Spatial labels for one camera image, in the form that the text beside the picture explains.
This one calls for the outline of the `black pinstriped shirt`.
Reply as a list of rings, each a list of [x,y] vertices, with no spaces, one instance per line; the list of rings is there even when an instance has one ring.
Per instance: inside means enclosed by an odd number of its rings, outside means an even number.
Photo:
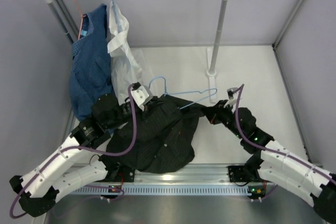
[[[141,172],[175,172],[195,157],[192,140],[206,107],[170,95],[154,97],[153,100],[148,113],[136,117],[133,148],[110,159]]]

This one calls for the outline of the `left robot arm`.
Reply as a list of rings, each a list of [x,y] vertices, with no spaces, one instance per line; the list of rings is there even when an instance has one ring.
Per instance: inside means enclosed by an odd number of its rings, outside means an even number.
[[[66,195],[92,182],[117,179],[119,169],[110,159],[128,154],[138,134],[137,115],[143,115],[156,98],[143,91],[131,91],[127,101],[119,104],[114,94],[104,94],[91,107],[91,115],[82,120],[64,142],[31,172],[13,176],[9,183],[17,194],[10,216],[16,219],[14,207],[19,204],[25,215],[39,217]],[[100,151],[111,139],[111,131],[131,126],[131,142],[117,152]]]

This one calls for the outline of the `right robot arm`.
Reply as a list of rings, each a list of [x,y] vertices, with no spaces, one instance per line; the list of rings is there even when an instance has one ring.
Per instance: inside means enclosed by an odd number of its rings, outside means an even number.
[[[248,108],[233,107],[228,100],[202,109],[210,124],[223,124],[251,154],[244,165],[250,180],[272,182],[295,194],[328,223],[335,223],[335,174],[290,152],[256,125]]]

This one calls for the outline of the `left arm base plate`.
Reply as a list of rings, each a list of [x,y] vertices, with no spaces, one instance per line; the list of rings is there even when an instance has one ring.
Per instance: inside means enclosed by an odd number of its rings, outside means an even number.
[[[115,183],[131,183],[134,182],[134,174],[135,169],[132,169],[128,166],[119,165],[109,170],[107,176],[103,181]]]

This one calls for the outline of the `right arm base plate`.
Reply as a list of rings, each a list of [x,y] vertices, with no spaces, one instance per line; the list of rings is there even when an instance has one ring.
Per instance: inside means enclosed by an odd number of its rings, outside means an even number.
[[[248,187],[250,201],[262,201],[267,196],[267,182],[256,171],[248,171],[243,165],[228,166],[229,181],[239,187]]]

